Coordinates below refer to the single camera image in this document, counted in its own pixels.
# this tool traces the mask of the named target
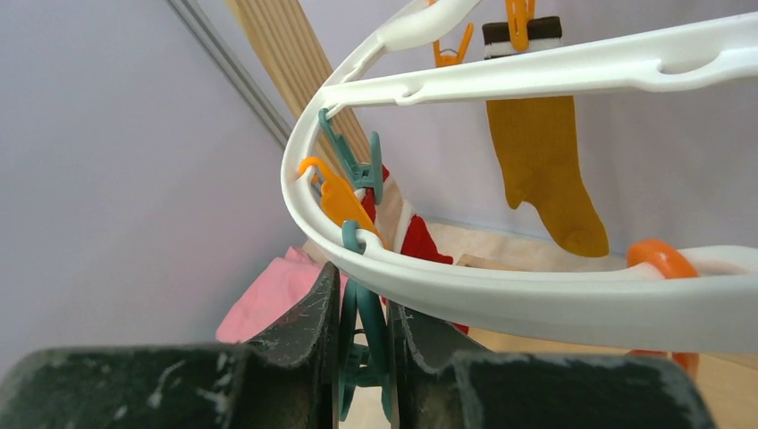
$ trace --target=orange plastic hook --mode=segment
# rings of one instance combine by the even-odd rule
[[[526,24],[535,17],[535,2],[536,0],[505,0],[510,44],[518,52],[529,48]]]
[[[324,161],[315,156],[309,156],[300,163],[300,175],[311,166],[318,168],[321,175],[324,176],[324,183],[321,185],[321,209],[324,210],[326,216],[339,227],[342,227],[345,221],[354,220],[358,222],[360,229],[371,231],[379,237],[386,248],[382,235],[371,222],[371,218],[368,217],[366,210],[358,201],[347,181],[334,174]]]
[[[429,5],[434,4],[435,0],[429,0]],[[474,24],[469,23],[466,26],[466,31],[463,33],[463,39],[460,40],[458,50],[441,49],[440,41],[435,40],[432,44],[434,51],[434,66],[447,67],[449,65],[458,65],[463,63],[463,59],[466,57],[466,51],[468,45],[471,43],[471,36],[474,34]],[[453,54],[445,54],[445,52],[451,51]]]
[[[684,279],[698,277],[695,267],[678,250],[661,240],[643,240],[629,248],[627,252],[627,266],[634,266],[646,262],[666,279]],[[667,353],[648,350],[632,350],[629,354],[666,356]],[[697,353],[671,353],[671,358],[680,364],[693,378],[697,376],[697,368],[700,365],[700,355]]]

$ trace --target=mustard yellow sock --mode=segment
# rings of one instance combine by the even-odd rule
[[[486,58],[517,54],[507,22],[482,30]],[[530,51],[560,45],[558,17],[532,20],[527,31]],[[490,100],[487,117],[508,206],[534,206],[551,238],[570,253],[608,255],[605,227],[579,170],[574,97]]]

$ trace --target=wooden slat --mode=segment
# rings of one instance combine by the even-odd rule
[[[300,117],[333,68],[298,0],[226,0],[226,3],[284,102],[295,117]],[[341,111],[333,123],[347,138],[359,162],[369,162],[366,134],[352,110]],[[339,158],[324,135],[316,144],[316,154],[344,177]]]

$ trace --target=plastic clip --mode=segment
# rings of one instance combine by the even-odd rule
[[[429,4],[434,4],[436,0],[429,0]],[[466,51],[468,45],[471,43],[471,36],[474,34],[474,24],[469,23],[466,26],[466,32],[463,33],[463,39],[460,40],[458,51],[453,49],[441,49],[440,41],[435,40],[432,44],[434,51],[434,66],[435,67],[447,67],[449,65],[458,65],[463,63],[463,59],[466,57]]]
[[[342,177],[329,170],[324,161],[315,156],[309,156],[300,163],[300,174],[305,173],[311,166],[318,168],[324,176],[324,184],[321,185],[321,209],[324,210],[326,217],[338,226],[348,220],[357,222],[360,228],[371,231],[379,237],[386,247],[382,235],[371,222],[366,209],[360,204],[350,185]]]
[[[685,279],[700,276],[684,255],[661,240],[643,240],[629,248],[627,252],[627,266],[642,263],[652,265],[666,279]],[[667,356],[666,352],[651,350],[632,350],[629,354]],[[693,380],[697,377],[697,368],[700,365],[699,354],[672,352],[671,358],[680,364]]]
[[[535,0],[505,0],[510,44],[518,52],[529,48],[526,24],[535,17]]]
[[[382,204],[384,195],[384,180],[382,176],[382,145],[379,141],[379,134],[372,132],[368,142],[371,150],[371,164],[359,163],[353,151],[350,150],[347,139],[339,132],[332,128],[332,119],[326,119],[329,109],[318,111],[318,123],[326,134],[329,141],[332,142],[337,157],[340,158],[342,168],[348,175],[348,180],[354,189],[372,188],[374,189],[374,198],[377,205]]]
[[[342,225],[342,242],[346,249],[363,254],[365,247],[358,243],[358,223]],[[368,347],[355,343],[356,315],[360,314]],[[350,411],[356,386],[382,387],[382,408],[388,421],[392,420],[390,402],[389,333],[379,296],[350,279],[342,301],[339,339],[340,360],[340,420]]]

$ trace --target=drying rack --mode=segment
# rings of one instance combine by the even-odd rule
[[[681,249],[700,273],[663,280],[640,264],[603,273],[521,273],[439,265],[382,247],[358,231],[363,255],[311,190],[318,112],[345,107],[544,97],[622,89],[684,91],[758,75],[758,13],[537,53],[358,80],[381,55],[434,42],[476,0],[416,0],[334,71],[300,116],[284,153],[282,194],[292,218],[351,278],[406,307],[458,324],[547,340],[628,349],[758,351],[758,249]],[[727,273],[710,276],[708,273]]]

